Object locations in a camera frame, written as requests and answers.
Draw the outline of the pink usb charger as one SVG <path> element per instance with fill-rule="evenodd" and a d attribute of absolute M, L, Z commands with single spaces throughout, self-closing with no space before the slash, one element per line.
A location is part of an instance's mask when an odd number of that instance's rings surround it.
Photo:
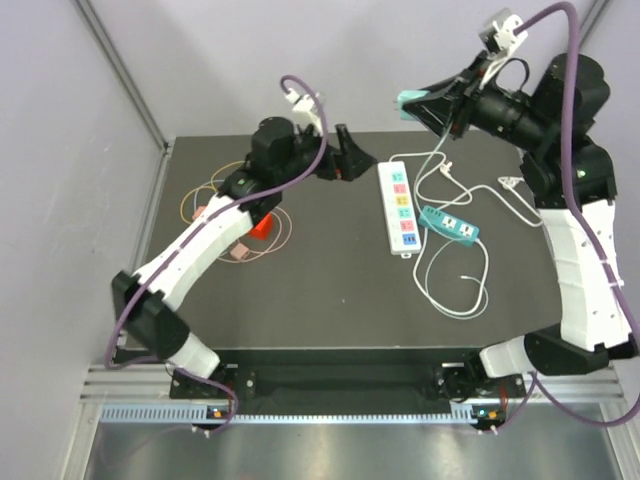
<path fill-rule="evenodd" d="M 204 205 L 198 207 L 192 216 L 192 220 L 196 221 L 197 219 L 201 218 L 205 209 L 206 207 Z"/>

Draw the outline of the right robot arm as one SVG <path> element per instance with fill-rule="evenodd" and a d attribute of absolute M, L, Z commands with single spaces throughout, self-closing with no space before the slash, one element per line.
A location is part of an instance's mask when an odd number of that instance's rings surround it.
<path fill-rule="evenodd" d="M 560 321 L 467 360 L 467 384 L 481 396 L 506 376 L 585 375 L 639 353 L 638 329 L 620 297 L 613 162 L 589 137 L 610 95 L 603 68 L 582 54 L 557 55 L 528 94 L 501 88 L 490 62 L 481 53 L 457 75 L 401 104 L 438 135 L 456 139 L 477 128 L 522 151 L 521 172 L 555 264 Z"/>

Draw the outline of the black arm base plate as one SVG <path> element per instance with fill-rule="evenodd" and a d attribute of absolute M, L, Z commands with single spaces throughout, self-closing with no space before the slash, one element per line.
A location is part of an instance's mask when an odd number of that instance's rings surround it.
<path fill-rule="evenodd" d="M 457 365 L 231 365 L 210 376 L 235 390 L 240 399 L 254 400 L 277 393 L 416 393 L 426 400 L 463 400 L 472 397 L 522 398 L 523 379 L 511 376 L 476 385 Z"/>

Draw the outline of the teal power strip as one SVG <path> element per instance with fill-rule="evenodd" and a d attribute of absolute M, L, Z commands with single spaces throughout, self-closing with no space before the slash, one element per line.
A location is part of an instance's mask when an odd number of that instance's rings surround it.
<path fill-rule="evenodd" d="M 418 223 L 420 226 L 464 246 L 472 246 L 479 234 L 477 226 L 431 206 L 422 208 Z"/>

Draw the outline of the white power strip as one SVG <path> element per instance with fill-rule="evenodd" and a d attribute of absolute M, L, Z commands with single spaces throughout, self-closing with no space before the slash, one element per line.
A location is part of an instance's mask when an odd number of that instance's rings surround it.
<path fill-rule="evenodd" d="M 405 164 L 381 162 L 377 173 L 390 252 L 411 258 L 420 252 L 422 244 Z"/>

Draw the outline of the teal usb charger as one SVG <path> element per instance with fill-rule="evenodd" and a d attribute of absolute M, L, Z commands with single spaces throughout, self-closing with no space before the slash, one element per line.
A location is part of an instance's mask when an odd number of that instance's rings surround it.
<path fill-rule="evenodd" d="M 402 90 L 394 100 L 394 108 L 403 121 L 423 121 L 430 118 L 430 113 L 418 104 L 428 94 L 429 90 Z"/>

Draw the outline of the dusty pink plug adapter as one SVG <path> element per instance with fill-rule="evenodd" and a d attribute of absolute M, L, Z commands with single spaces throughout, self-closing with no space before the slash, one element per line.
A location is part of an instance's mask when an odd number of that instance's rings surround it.
<path fill-rule="evenodd" d="M 251 253 L 251 250 L 242 243 L 237 243 L 230 251 L 229 255 L 235 261 L 244 261 Z"/>

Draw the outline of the red cube socket adapter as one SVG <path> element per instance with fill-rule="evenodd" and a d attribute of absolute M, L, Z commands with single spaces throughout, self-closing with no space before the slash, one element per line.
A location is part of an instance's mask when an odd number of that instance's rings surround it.
<path fill-rule="evenodd" d="M 249 232 L 252 238 L 266 241 L 273 229 L 274 218 L 272 213 L 268 213 L 262 220 L 260 220 Z"/>

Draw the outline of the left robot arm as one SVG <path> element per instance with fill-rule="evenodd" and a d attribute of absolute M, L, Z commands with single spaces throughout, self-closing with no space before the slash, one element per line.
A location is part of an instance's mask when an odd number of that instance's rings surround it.
<path fill-rule="evenodd" d="M 281 202 L 283 188 L 309 175 L 353 181 L 375 165 L 345 125 L 337 125 L 336 134 L 339 144 L 332 147 L 312 125 L 297 127 L 283 117 L 262 120 L 242 165 L 195 220 L 152 261 L 113 278 L 116 329 L 126 331 L 154 358 L 187 372 L 203 395 L 220 394 L 227 374 L 219 356 L 177 311 L 203 273 Z"/>

